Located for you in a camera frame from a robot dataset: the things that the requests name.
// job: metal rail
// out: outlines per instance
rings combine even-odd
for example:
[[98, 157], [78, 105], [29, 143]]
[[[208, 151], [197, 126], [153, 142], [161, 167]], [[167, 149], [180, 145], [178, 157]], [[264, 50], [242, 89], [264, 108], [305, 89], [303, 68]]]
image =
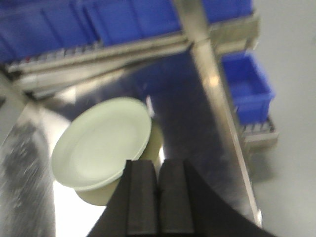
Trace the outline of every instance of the metal rail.
[[[261, 226], [244, 158], [247, 154], [242, 147], [243, 143], [240, 142], [240, 135], [236, 129], [238, 123], [234, 113], [232, 113], [232, 104], [228, 100], [230, 96], [227, 96], [226, 84], [217, 66], [202, 3], [199, 0], [174, 0], [174, 3], [184, 32], [188, 40], [194, 44], [191, 53], [200, 75], [201, 84], [210, 103], [210, 109], [216, 117], [218, 129], [221, 131], [222, 142], [230, 151], [230, 162], [234, 167], [234, 174], [232, 175], [236, 178], [235, 182], [238, 183], [240, 192], [243, 193], [243, 198], [247, 200], [250, 212], [246, 213], [245, 216], [258, 226]], [[236, 185], [236, 183], [228, 183], [227, 189], [230, 188], [230, 185]], [[245, 213], [245, 210], [246, 208], [237, 211]]]

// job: blue plastic bin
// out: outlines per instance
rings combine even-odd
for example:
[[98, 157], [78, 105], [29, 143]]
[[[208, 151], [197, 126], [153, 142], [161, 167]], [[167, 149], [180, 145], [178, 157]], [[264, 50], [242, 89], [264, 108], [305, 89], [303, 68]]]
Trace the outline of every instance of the blue plastic bin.
[[180, 30], [170, 0], [87, 0], [85, 8], [105, 45]]
[[254, 56], [249, 52], [228, 54], [222, 65], [240, 123], [264, 122], [275, 94]]
[[96, 40], [83, 6], [74, 1], [30, 1], [0, 7], [0, 62]]
[[207, 19], [210, 23], [250, 15], [252, 0], [203, 0]]

